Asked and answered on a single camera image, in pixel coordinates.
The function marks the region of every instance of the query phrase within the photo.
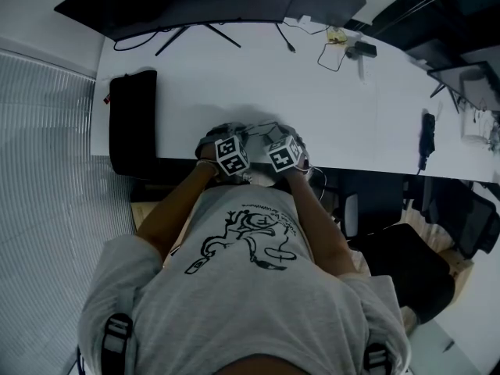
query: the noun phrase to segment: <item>wristband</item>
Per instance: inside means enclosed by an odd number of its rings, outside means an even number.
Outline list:
[[[196,163],[196,166],[200,165],[201,163],[209,164],[210,166],[212,166],[212,168],[216,171],[214,177],[219,176],[219,167],[217,166],[217,161],[212,161],[210,159],[199,159]]]

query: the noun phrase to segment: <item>person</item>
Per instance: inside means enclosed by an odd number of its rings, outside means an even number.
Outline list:
[[[125,289],[134,293],[136,374],[371,373],[371,345],[384,347],[383,373],[403,373],[409,343],[391,278],[357,273],[305,174],[284,172],[291,195],[206,190],[220,170],[213,143],[199,158],[134,236],[105,243],[78,327],[93,373]]]

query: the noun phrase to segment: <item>computer monitor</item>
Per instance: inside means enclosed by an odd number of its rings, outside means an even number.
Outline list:
[[[479,110],[500,111],[500,80],[486,61],[430,70],[427,74]]]
[[[343,27],[365,4],[366,0],[292,0],[287,16],[310,16],[313,22]]]
[[[65,0],[55,7],[100,34],[121,41],[176,27],[229,22],[279,23],[291,0]]]

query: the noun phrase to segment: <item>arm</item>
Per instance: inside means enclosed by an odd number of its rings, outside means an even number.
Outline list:
[[[206,147],[212,149],[215,155],[213,145]],[[211,158],[212,154],[211,152],[206,153],[204,148],[202,157]],[[189,213],[206,184],[215,175],[214,166],[204,162],[200,163],[172,193],[151,211],[137,230],[137,236],[156,248],[162,256],[162,260],[165,260],[179,237]]]
[[[314,195],[305,176],[292,170],[285,173],[285,177],[290,184],[298,220],[305,231],[316,265],[335,277],[356,273],[344,235]]]

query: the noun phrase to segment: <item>person's right arm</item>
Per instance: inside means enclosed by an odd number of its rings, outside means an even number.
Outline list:
[[[316,265],[335,277],[356,273],[344,235],[318,201],[304,174],[291,170],[285,177]]]

